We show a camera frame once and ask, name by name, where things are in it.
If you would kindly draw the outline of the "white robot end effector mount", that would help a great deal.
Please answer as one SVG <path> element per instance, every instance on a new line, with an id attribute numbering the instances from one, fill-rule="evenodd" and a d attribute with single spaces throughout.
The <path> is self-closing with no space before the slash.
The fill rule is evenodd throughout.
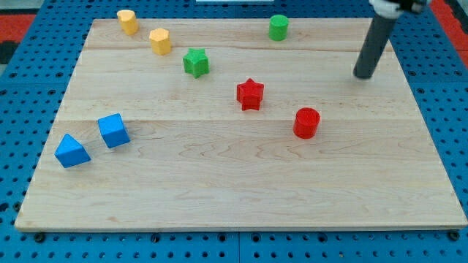
<path id="1" fill-rule="evenodd" d="M 431 0 L 369 0 L 375 13 L 383 18 L 397 19 L 404 12 L 420 14 Z"/>

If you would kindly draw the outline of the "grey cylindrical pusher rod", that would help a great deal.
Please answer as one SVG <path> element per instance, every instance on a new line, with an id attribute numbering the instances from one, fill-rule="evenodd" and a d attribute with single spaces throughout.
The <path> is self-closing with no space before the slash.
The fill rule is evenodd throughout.
<path id="1" fill-rule="evenodd" d="M 355 77 L 359 79 L 372 77 L 395 24 L 395 18 L 385 18 L 375 14 L 352 72 Z"/>

